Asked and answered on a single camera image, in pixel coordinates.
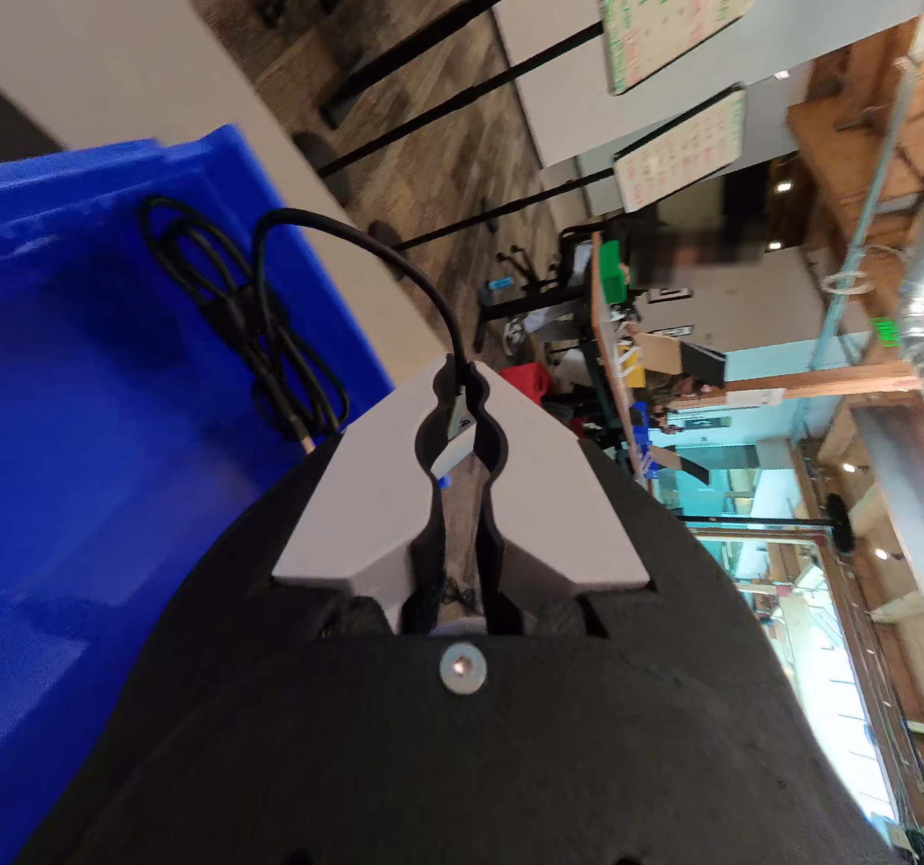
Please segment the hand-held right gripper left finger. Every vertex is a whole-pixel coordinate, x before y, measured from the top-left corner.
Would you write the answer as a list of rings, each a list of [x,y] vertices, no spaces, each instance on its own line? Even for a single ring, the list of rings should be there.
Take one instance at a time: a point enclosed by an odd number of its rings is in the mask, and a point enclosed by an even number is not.
[[[458,388],[444,356],[351,423],[273,570],[275,581],[369,597],[401,633],[428,633],[445,577],[433,462]]]

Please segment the green plastic bin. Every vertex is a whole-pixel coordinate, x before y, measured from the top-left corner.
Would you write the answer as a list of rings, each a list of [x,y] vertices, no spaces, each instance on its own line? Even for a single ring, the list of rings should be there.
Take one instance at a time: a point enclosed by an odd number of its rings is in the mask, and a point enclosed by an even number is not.
[[[599,247],[597,274],[603,299],[610,306],[619,306],[628,299],[628,277],[623,270],[620,241],[607,239]]]

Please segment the red bag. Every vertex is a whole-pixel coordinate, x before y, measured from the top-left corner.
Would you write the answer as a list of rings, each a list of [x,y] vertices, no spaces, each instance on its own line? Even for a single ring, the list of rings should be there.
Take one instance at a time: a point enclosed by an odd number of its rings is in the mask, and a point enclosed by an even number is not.
[[[553,375],[541,362],[506,367],[500,376],[538,406],[544,397],[553,395],[556,389]]]

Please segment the blue plastic bin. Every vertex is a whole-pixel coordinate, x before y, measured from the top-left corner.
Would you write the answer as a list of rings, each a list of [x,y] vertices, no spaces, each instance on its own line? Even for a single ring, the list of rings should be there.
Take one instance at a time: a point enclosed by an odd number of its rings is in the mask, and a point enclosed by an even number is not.
[[[283,204],[231,125],[2,165],[2,863],[85,761],[182,580],[299,460],[149,250],[152,195],[244,250]]]

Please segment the grey usb hub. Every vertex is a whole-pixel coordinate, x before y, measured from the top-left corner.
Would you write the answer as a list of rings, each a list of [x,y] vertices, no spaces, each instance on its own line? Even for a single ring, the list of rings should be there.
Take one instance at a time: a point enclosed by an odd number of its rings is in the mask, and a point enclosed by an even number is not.
[[[433,462],[432,473],[439,487],[446,489],[452,484],[452,471],[474,450],[476,423],[468,411],[466,392],[456,397],[447,429],[447,440]]]

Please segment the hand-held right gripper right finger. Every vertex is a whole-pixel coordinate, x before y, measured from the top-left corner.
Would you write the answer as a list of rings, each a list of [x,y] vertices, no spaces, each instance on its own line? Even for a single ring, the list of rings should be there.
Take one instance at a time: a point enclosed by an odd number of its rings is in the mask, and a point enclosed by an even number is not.
[[[587,446],[480,362],[466,396],[487,471],[475,546],[488,634],[519,635],[552,603],[648,587]]]

